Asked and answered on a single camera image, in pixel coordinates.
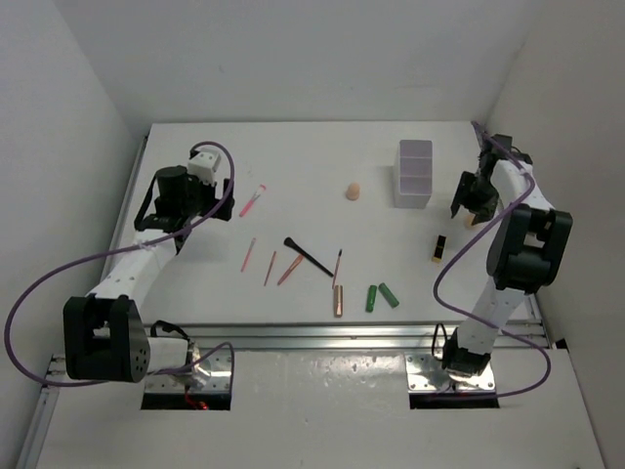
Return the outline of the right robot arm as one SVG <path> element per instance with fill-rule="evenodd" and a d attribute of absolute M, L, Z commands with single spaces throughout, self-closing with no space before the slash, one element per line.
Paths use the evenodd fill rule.
<path fill-rule="evenodd" d="M 450 211 L 461 208 L 473 214 L 474 224 L 497 231 L 482 294 L 442 348 L 443 368 L 473 376 L 486 369 L 496 337 L 516 308 L 556 278 L 573 220 L 542 194 L 531 157 L 502 134 L 484 137 L 478 169 L 462 173 Z"/>

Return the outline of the green tube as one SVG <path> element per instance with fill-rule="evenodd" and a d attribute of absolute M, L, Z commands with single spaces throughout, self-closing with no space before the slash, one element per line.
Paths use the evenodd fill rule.
<path fill-rule="evenodd" d="M 378 285 L 379 291 L 382 294 L 385 301 L 389 304 L 389 306 L 394 309 L 399 306 L 399 301 L 390 288 L 384 283 L 380 283 Z"/>
<path fill-rule="evenodd" d="M 372 284 L 368 287 L 367 295 L 366 295 L 366 303 L 365 303 L 366 313 L 372 313 L 374 311 L 377 291 L 378 291 L 378 287 L 375 284 Z"/>

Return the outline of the rose gold lipstick tube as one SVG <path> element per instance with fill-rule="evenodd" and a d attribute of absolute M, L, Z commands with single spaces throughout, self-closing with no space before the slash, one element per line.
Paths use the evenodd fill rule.
<path fill-rule="evenodd" d="M 335 318 L 343 316 L 344 293 L 342 285 L 335 285 L 333 289 L 333 311 Z"/>

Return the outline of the black gold lipstick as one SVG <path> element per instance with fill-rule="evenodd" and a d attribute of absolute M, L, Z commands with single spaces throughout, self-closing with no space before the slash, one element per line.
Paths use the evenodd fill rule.
<path fill-rule="evenodd" d="M 443 259 L 443 253 L 446 246 L 447 237 L 439 234 L 437 236 L 435 247 L 432 255 L 432 261 L 435 263 L 441 263 Z"/>

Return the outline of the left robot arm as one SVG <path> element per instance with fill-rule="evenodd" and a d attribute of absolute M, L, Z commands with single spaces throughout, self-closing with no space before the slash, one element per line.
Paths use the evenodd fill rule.
<path fill-rule="evenodd" d="M 137 249 L 125 253 L 84 297 L 63 307 L 65 364 L 74 380 L 140 382 L 150 373 L 188 365 L 186 336 L 152 337 L 140 309 L 161 271 L 183 249 L 196 218 L 227 221 L 233 198 L 215 196 L 218 159 L 155 172 L 134 221 Z"/>

